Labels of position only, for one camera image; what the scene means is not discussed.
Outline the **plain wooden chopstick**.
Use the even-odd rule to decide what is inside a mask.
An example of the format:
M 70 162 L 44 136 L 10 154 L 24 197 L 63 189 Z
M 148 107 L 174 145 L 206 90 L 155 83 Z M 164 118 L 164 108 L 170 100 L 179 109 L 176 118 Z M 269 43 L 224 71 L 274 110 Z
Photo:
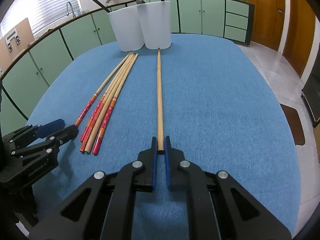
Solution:
M 81 152 L 92 152 L 93 154 L 97 154 L 99 152 L 99 148 L 117 98 L 137 57 L 138 53 L 130 54 L 124 65 L 121 67 L 120 73 L 109 85 L 106 96 L 102 100 L 88 129 L 86 130 L 85 137 L 80 146 Z
M 164 153 L 164 126 L 162 100 L 161 50 L 157 50 L 157 141 L 158 154 Z

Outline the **red patterned wooden chopstick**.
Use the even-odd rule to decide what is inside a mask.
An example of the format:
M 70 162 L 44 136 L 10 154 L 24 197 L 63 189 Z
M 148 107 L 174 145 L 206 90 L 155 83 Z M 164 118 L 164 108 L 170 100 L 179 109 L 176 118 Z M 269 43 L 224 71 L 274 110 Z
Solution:
M 79 126 L 80 123 L 82 122 L 84 116 L 90 109 L 91 105 L 93 102 L 96 100 L 100 92 L 103 90 L 103 88 L 107 85 L 109 80 L 114 76 L 114 74 L 118 71 L 118 69 L 124 64 L 124 62 L 127 60 L 127 58 L 132 54 L 132 52 L 129 52 L 121 61 L 120 63 L 112 70 L 112 72 L 107 76 L 107 78 L 103 81 L 103 83 L 99 86 L 99 88 L 96 90 L 96 92 L 92 95 L 91 99 L 89 102 L 85 105 L 84 109 L 81 111 L 80 115 L 75 121 L 75 126 Z

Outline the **black chopstick gold band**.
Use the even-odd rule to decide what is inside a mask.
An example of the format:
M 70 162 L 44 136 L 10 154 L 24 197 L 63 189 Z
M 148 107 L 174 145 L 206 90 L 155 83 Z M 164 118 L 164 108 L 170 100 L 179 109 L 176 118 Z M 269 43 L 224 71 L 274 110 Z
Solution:
M 103 3 L 101 3 L 99 0 L 92 0 L 95 4 L 97 4 L 97 5 L 99 5 L 99 7 L 101 7 L 102 9 L 104 9 L 107 13 L 110 13 L 111 11 L 107 8 L 107 7 L 105 7 L 104 5 L 103 5 Z

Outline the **green kitchen cabinets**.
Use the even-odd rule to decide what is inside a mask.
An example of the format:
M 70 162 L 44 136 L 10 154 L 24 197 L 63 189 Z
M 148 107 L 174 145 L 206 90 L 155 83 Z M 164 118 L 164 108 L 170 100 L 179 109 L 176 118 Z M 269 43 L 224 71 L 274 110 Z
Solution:
M 248 46 L 254 5 L 241 0 L 167 0 L 171 31 L 223 37 Z M 54 80 L 81 54 L 116 36 L 107 13 L 96 9 L 50 29 L 28 45 L 1 75 L 3 134 L 26 124 L 35 106 Z

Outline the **cardboard box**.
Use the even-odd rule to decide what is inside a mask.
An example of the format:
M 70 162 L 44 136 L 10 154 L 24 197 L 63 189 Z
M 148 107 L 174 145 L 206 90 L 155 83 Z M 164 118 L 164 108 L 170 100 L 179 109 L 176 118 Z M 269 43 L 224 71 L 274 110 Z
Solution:
M 1 38 L 0 64 L 4 73 L 14 59 L 35 40 L 28 18 L 22 20 Z

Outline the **blue table mat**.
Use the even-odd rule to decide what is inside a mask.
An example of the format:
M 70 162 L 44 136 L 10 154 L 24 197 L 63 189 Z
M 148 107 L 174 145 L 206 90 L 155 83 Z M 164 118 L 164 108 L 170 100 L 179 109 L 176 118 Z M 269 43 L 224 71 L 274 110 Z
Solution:
M 98 155 L 82 154 L 81 134 L 60 147 L 59 166 L 33 185 L 45 219 L 95 171 L 119 171 L 157 136 L 157 50 L 143 47 L 125 81 Z M 98 85 L 127 53 L 117 42 L 77 57 L 52 83 L 27 124 L 74 124 Z M 227 171 L 293 234 L 300 205 L 295 143 L 281 106 L 242 50 L 223 38 L 175 34 L 161 51 L 164 134 L 204 171 Z M 156 189 L 136 195 L 132 239 L 188 239 L 183 192 L 167 188 L 164 155 Z

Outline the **sink faucet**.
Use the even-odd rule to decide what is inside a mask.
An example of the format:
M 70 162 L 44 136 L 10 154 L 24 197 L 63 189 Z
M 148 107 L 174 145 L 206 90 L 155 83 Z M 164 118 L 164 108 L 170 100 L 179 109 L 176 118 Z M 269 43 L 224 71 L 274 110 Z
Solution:
M 67 9 L 67 16 L 72 15 L 72 18 L 76 18 L 71 2 L 66 3 L 66 9 Z

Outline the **brown floor mat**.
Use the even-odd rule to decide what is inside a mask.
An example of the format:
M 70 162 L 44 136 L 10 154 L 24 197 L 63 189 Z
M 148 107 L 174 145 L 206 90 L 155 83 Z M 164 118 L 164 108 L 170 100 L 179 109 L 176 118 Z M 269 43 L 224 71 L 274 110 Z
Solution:
M 286 116 L 295 145 L 303 146 L 305 144 L 305 136 L 297 110 L 283 104 L 280 104 L 280 106 Z

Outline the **left white plastic cup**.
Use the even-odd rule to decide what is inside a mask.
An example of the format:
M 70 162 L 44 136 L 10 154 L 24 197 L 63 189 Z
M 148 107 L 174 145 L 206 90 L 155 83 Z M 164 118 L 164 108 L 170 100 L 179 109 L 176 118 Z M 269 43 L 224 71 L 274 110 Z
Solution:
M 109 12 L 108 18 L 121 51 L 135 51 L 144 46 L 137 5 Z

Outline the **white plastic cup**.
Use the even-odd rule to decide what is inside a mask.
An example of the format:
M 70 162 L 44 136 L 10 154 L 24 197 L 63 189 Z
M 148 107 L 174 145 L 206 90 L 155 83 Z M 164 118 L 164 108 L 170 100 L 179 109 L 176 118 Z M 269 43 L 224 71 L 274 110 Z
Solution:
M 144 46 L 137 5 L 109 12 L 108 18 L 121 51 L 135 51 Z
M 151 50 L 171 46 L 170 1 L 137 5 L 145 46 Z

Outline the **window blinds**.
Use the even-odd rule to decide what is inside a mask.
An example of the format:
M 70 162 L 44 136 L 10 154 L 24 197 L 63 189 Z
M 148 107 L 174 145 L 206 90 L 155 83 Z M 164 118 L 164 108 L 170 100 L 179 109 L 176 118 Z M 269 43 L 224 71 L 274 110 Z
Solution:
M 80 9 L 78 0 L 14 0 L 1 21 L 1 32 L 5 35 L 27 18 L 31 31 L 35 34 L 51 23 L 70 15 L 68 2 L 74 11 Z

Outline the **right white plastic cup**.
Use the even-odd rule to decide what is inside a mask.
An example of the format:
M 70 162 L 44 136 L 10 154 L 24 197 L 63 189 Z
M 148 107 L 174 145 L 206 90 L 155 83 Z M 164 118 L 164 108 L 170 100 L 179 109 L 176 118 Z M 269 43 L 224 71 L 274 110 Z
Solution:
M 145 46 L 151 50 L 171 46 L 170 1 L 137 5 Z

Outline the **black glass cabinet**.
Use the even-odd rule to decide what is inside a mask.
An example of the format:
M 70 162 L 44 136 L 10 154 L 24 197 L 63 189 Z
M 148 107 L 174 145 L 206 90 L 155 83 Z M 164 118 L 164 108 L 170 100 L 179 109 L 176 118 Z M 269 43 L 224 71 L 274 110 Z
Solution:
M 313 127 L 319 124 L 320 115 L 320 87 L 319 87 L 319 51 L 311 74 L 302 89 L 302 98 L 308 108 Z

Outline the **wooden door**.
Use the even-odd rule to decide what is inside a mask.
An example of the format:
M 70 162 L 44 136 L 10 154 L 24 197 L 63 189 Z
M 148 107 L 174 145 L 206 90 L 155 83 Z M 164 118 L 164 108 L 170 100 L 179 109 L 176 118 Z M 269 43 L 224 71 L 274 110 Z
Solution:
M 285 0 L 248 0 L 254 5 L 252 41 L 278 50 L 284 25 Z
M 283 56 L 298 76 L 308 62 L 315 33 L 316 15 L 307 0 L 290 0 L 290 20 Z

